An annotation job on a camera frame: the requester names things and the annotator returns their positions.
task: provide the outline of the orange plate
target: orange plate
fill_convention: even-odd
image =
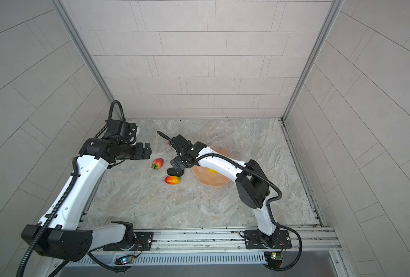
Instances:
[[[228,151],[227,148],[217,149],[212,146],[210,146],[210,148],[219,154],[222,154],[224,156],[227,156],[233,159],[233,157],[231,157],[230,152]],[[221,187],[230,181],[230,179],[228,179],[224,175],[218,172],[215,172],[212,169],[204,168],[203,166],[195,165],[191,168],[191,171],[194,173],[197,180],[199,180],[201,184],[204,184],[207,186]]]

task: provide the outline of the tiled wall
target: tiled wall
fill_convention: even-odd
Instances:
[[[51,206],[107,104],[48,0],[0,1],[0,276],[15,275],[24,226]]]
[[[346,0],[286,124],[356,276],[410,276],[410,0]]]
[[[281,117],[331,5],[63,3],[128,118]]]

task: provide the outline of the red fruit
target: red fruit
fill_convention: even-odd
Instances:
[[[160,169],[163,166],[163,159],[155,159],[151,164],[152,169]]]
[[[180,183],[180,178],[177,176],[168,176],[165,178],[165,183],[169,185],[177,185]]]

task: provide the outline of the metal corner post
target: metal corner post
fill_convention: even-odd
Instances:
[[[296,103],[297,96],[299,92],[302,90],[303,84],[305,83],[305,80],[307,80],[308,74],[310,73],[310,70],[313,67],[314,62],[316,61],[316,58],[319,55],[320,50],[322,49],[323,43],[325,42],[325,39],[328,36],[328,33],[330,32],[331,26],[333,25],[337,15],[339,14],[343,1],[344,0],[333,0],[333,3],[331,3],[330,10],[326,15],[326,18],[323,22],[316,42],[313,45],[313,49],[311,50],[311,53],[308,56],[307,63],[305,64],[302,74],[300,75],[297,85],[294,89],[294,92],[291,95],[290,102],[286,106],[285,113],[282,117],[282,121],[284,122],[284,124],[290,116],[291,108],[293,107],[294,103]]]
[[[108,101],[111,103],[114,100],[114,97],[110,90],[108,89],[107,85],[105,84],[105,81],[103,80],[102,75],[100,74],[100,71],[98,70],[96,64],[94,63],[91,55],[88,53],[88,50],[83,43],[81,37],[79,36],[78,31],[75,29],[74,24],[72,23],[71,19],[69,18],[69,15],[67,11],[65,10],[65,7],[63,6],[61,0],[50,0],[51,5],[54,8],[54,11],[56,12],[58,18],[64,25],[65,30],[68,32],[68,35],[70,36],[71,40],[73,41],[76,49],[79,51],[80,55],[85,61],[85,64],[87,65],[88,69],[90,70],[91,74],[93,75],[95,81],[99,85],[100,89],[103,91],[105,94],[106,98]],[[116,112],[119,115],[119,110],[117,107],[115,107]]]

